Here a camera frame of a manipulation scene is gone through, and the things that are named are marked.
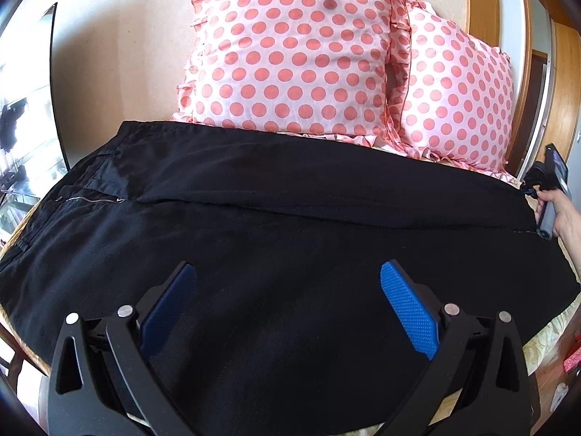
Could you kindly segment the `right hand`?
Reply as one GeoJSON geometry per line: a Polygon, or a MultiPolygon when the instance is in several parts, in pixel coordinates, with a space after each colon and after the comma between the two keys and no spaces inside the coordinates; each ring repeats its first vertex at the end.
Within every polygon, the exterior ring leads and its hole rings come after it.
{"type": "Polygon", "coordinates": [[[538,191],[535,217],[538,221],[545,203],[552,202],[556,209],[553,232],[562,240],[574,262],[580,261],[580,212],[576,210],[566,194],[560,190],[538,191]]]}

